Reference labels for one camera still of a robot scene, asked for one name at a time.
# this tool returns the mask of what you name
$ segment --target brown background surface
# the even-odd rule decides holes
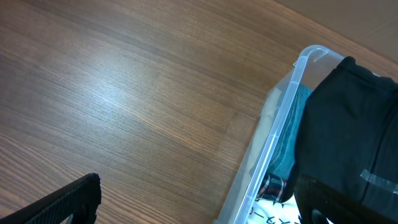
[[[398,71],[275,1],[7,0],[0,33],[0,217],[96,172],[97,223],[211,223],[302,49]]]
[[[398,62],[398,1],[277,1]]]

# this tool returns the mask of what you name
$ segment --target plastic bin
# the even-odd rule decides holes
[[[343,56],[324,46],[309,46],[301,52],[298,60],[294,63],[295,68],[270,91],[270,93],[277,91],[279,97],[277,100],[270,99],[271,94],[269,93],[260,115],[259,124],[215,224],[246,223],[299,83],[314,89],[336,68],[342,59]],[[274,101],[272,119],[267,114],[269,108],[266,106],[270,101]],[[272,123],[269,131],[264,131],[264,128],[261,127],[264,124],[262,119],[268,119],[266,122],[269,123],[269,126]]]

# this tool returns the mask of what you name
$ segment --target blue folded fabric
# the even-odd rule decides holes
[[[299,85],[267,172],[288,179],[294,164],[294,146],[307,98],[312,90]]]

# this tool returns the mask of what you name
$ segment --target white cloth with black print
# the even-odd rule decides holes
[[[257,198],[249,213],[247,224],[300,224],[300,212],[292,196],[284,203]]]

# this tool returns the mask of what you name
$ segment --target clear plastic container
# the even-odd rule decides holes
[[[342,59],[343,56],[324,46],[309,46],[301,52],[295,68],[269,92],[256,131],[215,224],[246,223],[299,83],[316,88]]]

